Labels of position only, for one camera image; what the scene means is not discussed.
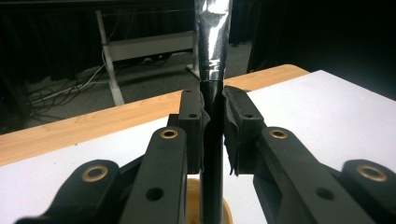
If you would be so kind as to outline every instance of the white surface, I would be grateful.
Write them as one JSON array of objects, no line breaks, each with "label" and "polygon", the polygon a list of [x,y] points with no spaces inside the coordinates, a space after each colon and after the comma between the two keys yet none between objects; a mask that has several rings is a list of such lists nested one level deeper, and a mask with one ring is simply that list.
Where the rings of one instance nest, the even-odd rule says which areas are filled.
[{"label": "white surface", "polygon": [[[396,102],[322,71],[249,96],[268,126],[294,132],[319,161],[340,170],[344,161],[366,159],[396,171]],[[106,159],[122,166],[144,154],[151,134],[165,124],[166,119],[155,120],[0,167],[0,223],[42,214],[86,161]],[[225,158],[224,198],[234,223],[265,223],[252,176],[228,176]]]}]

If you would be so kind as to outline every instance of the wooden table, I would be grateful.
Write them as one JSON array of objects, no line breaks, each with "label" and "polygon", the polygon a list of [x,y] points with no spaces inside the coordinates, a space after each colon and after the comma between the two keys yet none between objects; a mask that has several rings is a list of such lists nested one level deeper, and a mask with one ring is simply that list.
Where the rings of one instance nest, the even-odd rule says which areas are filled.
[{"label": "wooden table", "polygon": [[[254,91],[308,74],[294,65],[228,78],[225,85]],[[178,113],[181,91],[0,135],[0,166]]]}]

